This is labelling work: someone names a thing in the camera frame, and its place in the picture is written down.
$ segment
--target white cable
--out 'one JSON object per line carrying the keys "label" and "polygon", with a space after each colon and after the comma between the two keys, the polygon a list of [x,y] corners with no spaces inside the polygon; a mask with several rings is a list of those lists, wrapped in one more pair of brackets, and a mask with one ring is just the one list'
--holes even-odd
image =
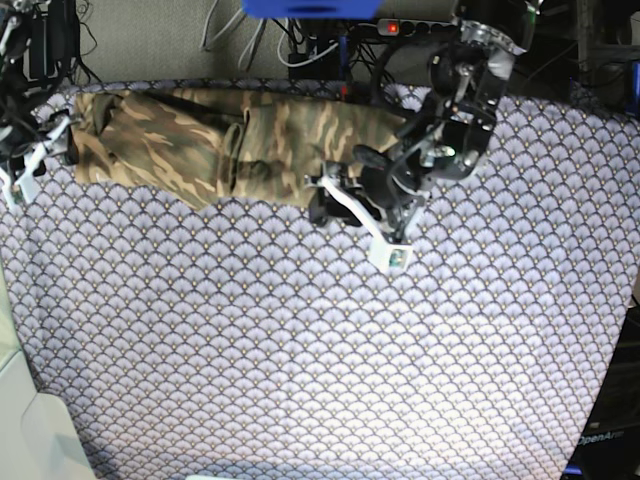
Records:
{"label": "white cable", "polygon": [[[255,54],[255,51],[258,49],[258,46],[260,43],[258,41],[258,38],[260,37],[260,34],[262,33],[262,30],[264,29],[266,24],[267,24],[267,21],[264,18],[260,20],[260,23],[258,23],[258,28],[256,28],[255,32],[253,32],[253,36],[251,37],[251,40],[249,40],[249,43],[247,43],[247,46],[244,47],[244,50],[242,51],[242,54],[238,59],[238,70],[244,70],[248,72],[249,68],[251,68],[251,58]],[[247,69],[245,70],[244,67],[242,66],[242,62],[244,61],[244,57],[247,55],[247,53],[249,54],[249,65],[247,65]]]}
{"label": "white cable", "polygon": [[[289,28],[289,19],[287,19],[286,27],[287,27],[287,29]],[[289,63],[282,57],[282,44],[284,43],[284,39],[286,37],[287,37],[287,33],[283,32],[282,36],[280,37],[280,41],[278,42],[277,51],[278,51],[278,60],[280,60],[280,63],[282,63],[285,67],[289,67],[289,68],[298,68],[298,67],[304,67],[306,65],[311,65],[313,62],[316,62],[316,61],[320,60],[322,57],[325,57],[325,56],[329,55],[331,52],[333,52],[340,45],[338,42],[336,42],[333,45],[330,45],[324,52],[319,53],[319,54],[309,58],[308,60],[305,60],[304,62]]]}
{"label": "white cable", "polygon": [[231,17],[231,19],[227,22],[227,24],[224,27],[222,27],[222,29],[218,33],[216,33],[215,36],[211,39],[211,43],[207,45],[207,38],[209,36],[209,26],[211,25],[213,12],[218,6],[218,3],[220,3],[220,0],[214,0],[213,5],[211,5],[211,9],[209,10],[209,13],[207,14],[207,19],[204,24],[204,31],[202,32],[202,41],[200,42],[200,50],[209,51],[209,49],[213,47],[218,40],[220,40],[222,35],[224,35],[226,31],[231,28],[231,26],[235,23],[235,21],[240,16],[242,16],[240,21],[244,20],[245,17],[247,16],[247,14],[244,13],[244,10],[242,8],[238,9],[238,11],[233,15],[233,17]]}

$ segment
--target cloth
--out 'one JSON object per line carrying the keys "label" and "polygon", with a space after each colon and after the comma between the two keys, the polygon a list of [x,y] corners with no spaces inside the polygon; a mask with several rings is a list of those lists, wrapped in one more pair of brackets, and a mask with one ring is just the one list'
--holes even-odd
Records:
{"label": "cloth", "polygon": [[81,94],[73,127],[81,183],[162,188],[195,209],[237,196],[306,207],[306,175],[390,147],[383,110],[274,93],[210,89]]}

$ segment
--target camouflage fabric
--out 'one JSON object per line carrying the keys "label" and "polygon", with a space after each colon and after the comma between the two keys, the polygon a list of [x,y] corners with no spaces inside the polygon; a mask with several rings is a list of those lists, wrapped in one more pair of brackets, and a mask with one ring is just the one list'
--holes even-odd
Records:
{"label": "camouflage fabric", "polygon": [[73,127],[81,183],[162,188],[195,209],[240,196],[307,206],[305,175],[385,149],[402,119],[382,110],[282,94],[175,89],[80,94]]}

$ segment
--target blue object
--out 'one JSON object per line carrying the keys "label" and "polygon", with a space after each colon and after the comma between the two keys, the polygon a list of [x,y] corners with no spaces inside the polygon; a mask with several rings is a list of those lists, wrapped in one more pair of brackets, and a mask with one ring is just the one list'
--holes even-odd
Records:
{"label": "blue object", "polygon": [[631,71],[633,80],[631,83],[631,99],[627,105],[627,113],[638,117],[640,115],[640,63],[633,62]]}
{"label": "blue object", "polygon": [[564,474],[565,475],[582,475],[582,470],[580,470],[580,467],[577,467],[575,465],[567,465],[567,468],[564,469]]}
{"label": "blue object", "polygon": [[244,0],[259,18],[373,18],[382,0]]}

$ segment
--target floor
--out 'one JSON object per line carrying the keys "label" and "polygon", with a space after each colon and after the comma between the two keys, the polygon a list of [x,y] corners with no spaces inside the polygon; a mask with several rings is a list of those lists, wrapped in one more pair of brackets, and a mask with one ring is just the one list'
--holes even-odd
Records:
{"label": "floor", "polygon": [[[82,8],[87,0],[78,0]],[[207,12],[213,0],[89,0],[85,21],[98,47],[85,57],[103,81],[166,80],[183,78],[237,78],[237,59],[251,38],[258,20],[247,18],[213,53],[201,52],[200,41]],[[423,20],[445,20],[451,0],[387,0],[381,15]],[[240,7],[240,0],[224,0],[214,16],[210,32],[215,34]],[[84,49],[93,41],[83,29]],[[280,33],[267,27],[258,55],[248,74],[252,77],[284,78],[286,68],[276,57]]]}

